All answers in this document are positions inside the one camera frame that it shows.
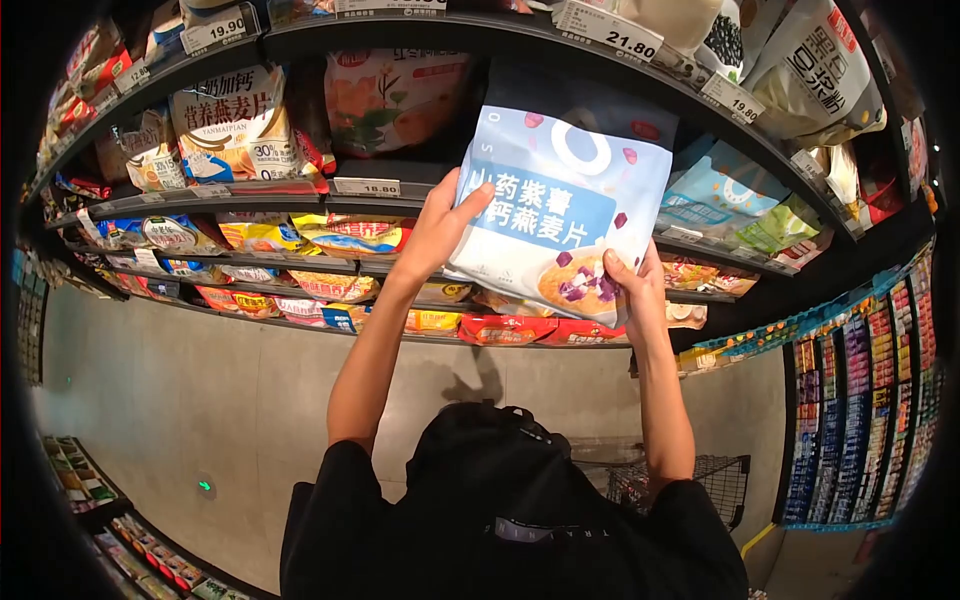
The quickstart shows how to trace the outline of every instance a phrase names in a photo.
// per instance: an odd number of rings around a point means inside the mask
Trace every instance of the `cereal package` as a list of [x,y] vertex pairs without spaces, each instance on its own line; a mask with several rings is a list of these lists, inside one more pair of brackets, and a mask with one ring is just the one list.
[[375,298],[380,284],[373,277],[314,273],[313,271],[289,272],[303,291],[318,300],[353,304]]
[[547,346],[596,346],[601,344],[628,344],[627,328],[604,327],[596,321],[558,319],[557,328],[540,340]]
[[403,250],[417,219],[368,215],[290,214],[294,227],[324,254],[337,258],[394,258]]
[[240,252],[298,252],[305,244],[285,212],[223,212],[217,224]]
[[[531,111],[510,108],[518,105]],[[676,127],[676,117],[614,89],[494,59],[457,203],[485,181],[496,192],[447,261],[451,276],[566,316],[623,324],[623,296],[602,254],[613,249],[639,264]]]
[[290,179],[298,153],[283,105],[283,69],[255,65],[174,92],[174,131],[197,183]]
[[477,346],[525,346],[557,328],[554,318],[465,313],[457,335]]
[[468,61],[459,52],[407,48],[328,54],[333,150],[368,157],[426,140],[453,115]]
[[412,335],[455,338],[460,318],[460,313],[411,309],[407,312],[407,323],[403,327],[403,332]]

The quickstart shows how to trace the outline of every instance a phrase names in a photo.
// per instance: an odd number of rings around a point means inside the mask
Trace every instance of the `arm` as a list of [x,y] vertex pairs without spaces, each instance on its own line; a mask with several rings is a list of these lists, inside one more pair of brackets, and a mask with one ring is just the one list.
[[636,352],[643,445],[656,495],[670,481],[693,477],[696,454],[667,335],[663,268],[652,240],[636,275],[613,251],[604,254],[604,267],[627,293],[627,336]]
[[493,198],[492,184],[484,183],[452,208],[459,173],[450,171],[427,195],[413,233],[337,375],[326,408],[327,446],[353,440],[373,453],[407,311],[423,283],[460,243],[470,219]]

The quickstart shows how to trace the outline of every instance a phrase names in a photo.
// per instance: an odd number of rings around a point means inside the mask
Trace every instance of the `price tag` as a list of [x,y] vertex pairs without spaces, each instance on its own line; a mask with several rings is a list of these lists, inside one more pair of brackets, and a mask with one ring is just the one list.
[[333,184],[338,194],[348,196],[376,196],[399,198],[400,180],[365,180],[356,177],[335,177]]
[[650,62],[663,44],[663,36],[580,0],[566,0],[561,15],[555,20],[557,29],[565,32],[564,37],[587,45],[598,41],[619,58]]
[[806,150],[798,150],[796,154],[790,157],[790,162],[796,165],[804,173],[804,177],[811,181],[816,181],[824,174],[824,168]]
[[191,187],[197,198],[229,198],[230,190],[225,185],[200,185]]
[[668,237],[672,240],[678,240],[681,242],[686,242],[687,244],[696,244],[701,239],[703,239],[704,234],[700,231],[693,231],[692,229],[678,228],[671,225],[670,229],[661,233],[663,237]]
[[129,69],[113,80],[113,84],[117,86],[121,94],[126,94],[134,87],[145,83],[148,79],[150,79],[150,69],[143,64],[143,59],[137,59]]
[[217,14],[217,20],[197,25],[180,32],[183,51],[190,56],[206,52],[212,44],[227,45],[243,37],[247,31],[240,7],[232,7]]
[[335,0],[337,18],[403,14],[406,16],[444,16],[446,0]]
[[733,116],[740,121],[753,123],[763,113],[763,105],[749,91],[720,73],[714,73],[700,92],[732,110]]
[[137,266],[147,269],[154,269],[155,271],[163,271],[163,268],[160,267],[160,263],[156,262],[154,251],[147,250],[146,248],[134,248],[133,255],[136,256]]

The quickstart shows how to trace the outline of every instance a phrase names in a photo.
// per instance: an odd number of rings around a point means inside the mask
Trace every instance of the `right hand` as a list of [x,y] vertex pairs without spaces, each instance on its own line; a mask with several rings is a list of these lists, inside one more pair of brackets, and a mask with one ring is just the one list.
[[670,337],[666,332],[663,266],[654,241],[650,240],[636,274],[623,264],[613,250],[604,252],[603,266],[627,294],[630,318],[626,327],[630,343],[644,350],[662,344],[670,348]]

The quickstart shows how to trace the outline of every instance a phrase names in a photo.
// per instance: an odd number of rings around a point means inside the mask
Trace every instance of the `oatmeal bag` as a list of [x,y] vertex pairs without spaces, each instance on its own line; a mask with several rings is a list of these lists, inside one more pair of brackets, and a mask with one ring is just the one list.
[[291,179],[298,153],[279,66],[213,77],[170,96],[186,176],[197,183]]
[[496,193],[447,261],[450,276],[620,326],[624,299],[602,255],[639,265],[676,128],[675,116],[614,89],[494,59],[456,202],[484,181]]
[[326,56],[326,111],[336,153],[369,157],[420,144],[453,115],[469,55],[408,48]]

